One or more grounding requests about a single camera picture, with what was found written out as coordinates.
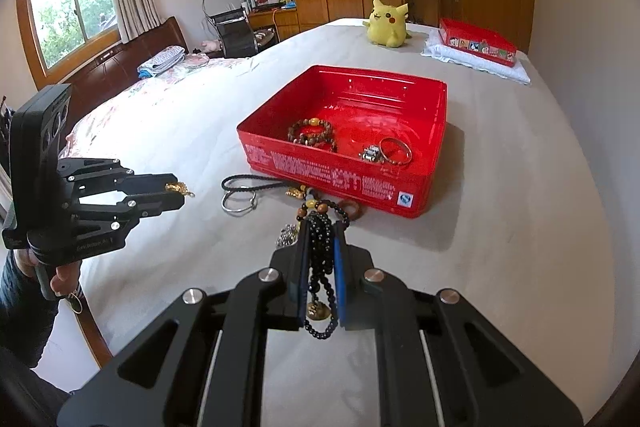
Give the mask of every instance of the window frame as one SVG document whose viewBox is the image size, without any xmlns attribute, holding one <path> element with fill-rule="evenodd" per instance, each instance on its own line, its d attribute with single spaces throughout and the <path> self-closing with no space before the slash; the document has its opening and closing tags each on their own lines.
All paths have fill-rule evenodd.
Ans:
<svg viewBox="0 0 640 427">
<path fill-rule="evenodd" d="M 22 46 L 31 71 L 31 76 L 38 90 L 49 84 L 61 82 L 84 63 L 120 41 L 120 31 L 117 25 L 101 31 L 90 39 L 86 38 L 86 31 L 84 29 L 84 22 L 82 21 L 82 13 L 79 10 L 78 0 L 74 0 L 74 2 L 76 4 L 76 10 L 78 11 L 78 20 L 82 35 L 86 40 L 84 44 L 62 57 L 52 65 L 52 67 L 47 68 L 34 24 L 31 1 L 16 0 L 20 38 L 22 39 Z"/>
</svg>

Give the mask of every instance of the red box on desk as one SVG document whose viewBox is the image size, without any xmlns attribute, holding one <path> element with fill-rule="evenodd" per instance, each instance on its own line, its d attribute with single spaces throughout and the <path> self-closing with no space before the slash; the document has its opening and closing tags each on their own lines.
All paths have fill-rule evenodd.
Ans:
<svg viewBox="0 0 640 427">
<path fill-rule="evenodd" d="M 427 204 L 446 116 L 447 86 L 438 80 L 313 66 L 238 125 L 238 136 L 257 171 L 417 217 Z M 337 152 L 287 141 L 289 127 L 306 118 L 332 124 Z M 393 166 L 358 157 L 384 137 L 411 147 L 412 161 Z"/>
<path fill-rule="evenodd" d="M 500 33 L 452 19 L 440 21 L 442 42 L 451 48 L 513 68 L 518 49 Z"/>
</svg>

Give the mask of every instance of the headboard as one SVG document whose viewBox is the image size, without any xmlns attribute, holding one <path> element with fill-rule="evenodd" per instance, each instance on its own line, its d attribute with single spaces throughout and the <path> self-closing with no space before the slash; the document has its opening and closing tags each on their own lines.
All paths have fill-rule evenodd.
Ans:
<svg viewBox="0 0 640 427">
<path fill-rule="evenodd" d="M 73 87 L 64 136 L 101 103 L 135 84 L 138 66 L 171 45 L 187 49 L 175 17 L 126 44 L 116 44 L 66 79 Z"/>
</svg>

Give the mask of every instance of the person's arm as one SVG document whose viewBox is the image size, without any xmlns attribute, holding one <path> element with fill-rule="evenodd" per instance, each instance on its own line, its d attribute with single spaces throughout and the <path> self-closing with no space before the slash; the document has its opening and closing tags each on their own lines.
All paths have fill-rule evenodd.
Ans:
<svg viewBox="0 0 640 427">
<path fill-rule="evenodd" d="M 26 250 L 9 251 L 0 279 L 0 345 L 28 367 L 38 365 L 58 313 L 58 302 L 47 301 L 40 293 L 36 263 Z M 79 264 L 57 270 L 52 290 L 71 293 L 78 284 Z"/>
</svg>

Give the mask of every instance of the yellow plush toy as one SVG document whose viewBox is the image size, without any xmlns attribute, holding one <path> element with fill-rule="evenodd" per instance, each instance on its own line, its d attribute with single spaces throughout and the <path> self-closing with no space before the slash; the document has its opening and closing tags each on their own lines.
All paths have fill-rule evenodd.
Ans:
<svg viewBox="0 0 640 427">
<path fill-rule="evenodd" d="M 374 44 L 387 48 L 399 48 L 410 35 L 406 32 L 404 20 L 408 16 L 409 5 L 386 6 L 380 0 L 373 0 L 373 10 L 369 21 L 363 21 L 367 29 L 367 37 Z"/>
</svg>

